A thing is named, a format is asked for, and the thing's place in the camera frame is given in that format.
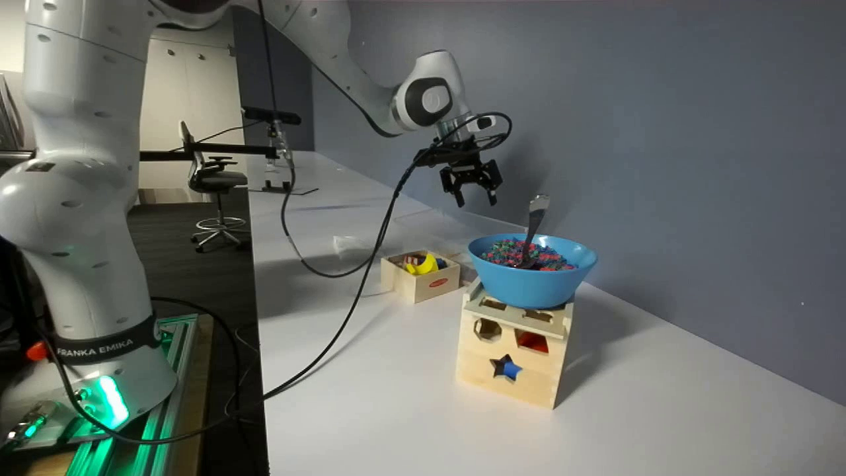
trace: blue bowl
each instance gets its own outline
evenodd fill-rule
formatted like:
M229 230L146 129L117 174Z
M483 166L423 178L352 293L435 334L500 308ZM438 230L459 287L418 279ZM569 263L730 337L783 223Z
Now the blue bowl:
M554 235L534 235L537 246L553 250L565 263L575 264L574 269L520 269L504 267L483 260L483 251L500 240L525 240L525 234L497 234L476 238L471 250L474 267L483 292L509 308L561 308L574 298L579 284L596 264L596 253L582 243L554 238Z

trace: yellow box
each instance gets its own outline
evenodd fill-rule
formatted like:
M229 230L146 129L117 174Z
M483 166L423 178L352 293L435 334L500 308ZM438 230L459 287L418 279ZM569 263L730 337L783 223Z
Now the yellow box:
M427 276L409 276L402 263L407 256L425 256L425 251L407 251L381 260L381 287L402 297L402 302L418 304L442 293L448 293L459 284L459 264L434 253L438 269Z

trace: white table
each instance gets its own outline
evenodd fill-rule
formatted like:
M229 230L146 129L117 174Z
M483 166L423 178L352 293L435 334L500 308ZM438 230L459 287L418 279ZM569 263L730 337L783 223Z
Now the white table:
M291 230L327 267L366 250L388 189L299 154ZM263 390L331 339L356 279L321 280L278 224L283 195L251 194ZM402 199L388 250L462 251L497 227ZM591 287L575 297L565 399L540 411L454 379L459 292L418 308L378 288L378 269L312 379L263 402L271 473L402 476L844 476L846 408L755 367Z

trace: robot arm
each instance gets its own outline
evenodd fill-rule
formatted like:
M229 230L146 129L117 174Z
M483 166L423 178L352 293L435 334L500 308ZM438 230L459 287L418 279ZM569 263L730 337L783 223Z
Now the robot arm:
M419 55L396 88L381 88L349 55L343 0L263 0L266 25L355 101L382 134L438 127L427 166L444 189L500 186L481 165L476 120L459 103L459 75L447 53ZM173 390L156 349L154 308L136 260L126 203L136 189L136 121L146 49L156 25L203 30L228 0L29 0L24 95L36 160L0 178L0 235L36 273L53 313L53 345L72 370L76 399L122 429Z
M381 134L435 127L438 140L427 166L442 170L442 186L462 206L462 186L476 182L497 201L500 170L481 161L474 132L493 125L462 103L459 72L448 53L425 53L396 88L376 86L349 53L345 0L266 0L263 22L284 34L373 125Z

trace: black cable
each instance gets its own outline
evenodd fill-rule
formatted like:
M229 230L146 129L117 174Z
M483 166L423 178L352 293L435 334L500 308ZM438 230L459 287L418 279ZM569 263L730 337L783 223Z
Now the black cable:
M288 195L312 195L315 191L320 191L320 189L308 189L308 191L300 191L300 194L288 191Z
M376 256L378 256L378 251L381 251L381 246L382 246L382 240L386 240L386 235L388 235L388 224L390 224L390 216L394 216L396 199L399 199L403 182L407 182L407 179L413 178L413 172L418 170L418 161L419 161L425 154L427 154L427 149L419 150L419 154L415 156L415 161L403 170L403 174L399 178L399 182L396 182L396 189L394 189L394 194L390 194L388 210L386 210L386 215L382 215L382 220L381 220L381 227L378 227L373 251L369 251L369 256L361 263L361 264L365 264L365 276L361 276L361 280L359 280L359 288L356 288L356 293L355 293L355 298L352 298L352 304L349 304L349 309L345 309L345 317L343 317L340 325L335 329L333 339L320 349L320 355L316 355L308 366L304 366L299 372L294 372L294 376L291 376L288 382L283 382L281 387L274 387L274 390L270 390L266 395L262 395L262 399L271 399L271 396L283 395L284 390L296 387L296 383L299 383L312 367L316 367L320 359L335 346L335 341L339 341L340 334L345 330L345 325L349 325L349 320L352 320L352 316L355 316L355 309L356 309L356 304L359 304L359 298L361 298L361 293L365 293L365 284L366 284L366 276L369 276L369 269L373 269L373 263L376 263Z
M238 390L242 390L245 387L245 382L251 379L251 370L253 367L259 367L259 359L262 359L262 351L259 351L259 345L251 345L251 341L245 341L238 330L234 330L234 339L238 339L238 345L242 346L242 349L247 349L253 358L251 358L251 366L241 372L241 379L238 379ZM229 416L229 417L238 417L238 423L253 423L253 420L242 420L241 416L238 416L238 411L241 411L241 406L234 402L234 395L225 402L225 416Z
M205 134L205 138L200 138L200 140L193 140L193 142L205 142L205 140L214 140L214 138L228 134L228 132L232 132L232 129L247 129L247 127L255 127L255 125L262 125L262 121L245 121L245 125L241 125L241 127L225 127L225 129L216 129L216 132L210 132L210 134Z
M241 372L238 387L245 387L245 382L251 379L251 370L259 367L259 359L262 359L262 355L253 355L253 359L251 359L251 366L245 367L245 372ZM229 396L229 399L225 402L225 408L222 408L222 416L234 417L238 423L253 423L253 420L241 417L242 412L253 412L253 411L255 411L255 408L241 408L241 406L234 402L234 396Z
M296 165L291 160L284 160L284 165L288 165L288 172L291 172L291 191L294 191L296 189ZM327 269L316 269L307 256L300 256L300 251L299 251L299 246L296 246L296 240L291 235L291 227L288 227L288 201L294 195L291 191L283 195L281 224L283 224L283 234L284 234L299 264L307 267L308 273L320 276L320 279L327 279L327 280L339 280L339 279L359 273L366 264L366 260L361 260L359 264L355 264L355 267L349 267L343 273L327 273Z
M263 0L259 0L259 22L262 22L262 39L263 39L266 79L270 79L270 107L271 107L271 115L274 115L281 109L278 109L278 101L274 101L274 75L271 75L271 53L270 53L270 33L266 33Z
M176 308L188 308L188 309L196 309L196 313L200 313L200 316L208 316L218 329L222 329L222 334L228 337L228 341L229 341L229 351L232 351L232 359L234 359L234 387L232 387L232 399L234 399L234 406L241 408L241 372L245 372L241 366L242 366L242 359L241 359L241 351L238 351L238 334L232 330L232 325L225 320L225 317L218 317L216 313L210 313L210 309L205 309L205 308L200 308L200 304L196 304L196 302L184 302L184 298L172 298L172 297L150 297L154 302L164 302L164 304L176 304Z
M504 142L504 140L509 138L513 121L509 121L509 116L503 115L503 111L483 111L483 115L471 115L471 116L466 116L462 121L456 121L456 125L454 125L451 129L447 129L438 140L434 140L434 145L425 149L423 154L434 154L435 145L447 142L447 140L448 140L451 134L456 134L462 127L468 127L471 121L477 121L477 120L488 120L488 116L500 116L500 120L504 121L504 132L483 138L481 145L476 142L476 149L471 149L471 150L466 150L466 154L477 154L477 150L487 150L487 149L497 149L500 142ZM291 160L284 160L284 161L288 161L291 191L294 191L294 186L296 186L296 165L294 165ZM294 235L291 235L291 230L288 230L288 201L291 201L291 194L284 194L284 199L283 199L281 224L283 224L283 234L284 234L284 238L288 238L288 243L291 243L291 250L294 250L294 253L296 253L296 260L299 260L300 267L307 267L308 273L315 273L315 276L320 276L320 279L335 280L335 279L355 276L355 273L359 273L359 269L366 264L366 260L361 260L359 264L355 264L355 267L349 267L349 269L340 269L340 273L316 269L316 267L299 251L299 246L296 246L296 240L294 240Z

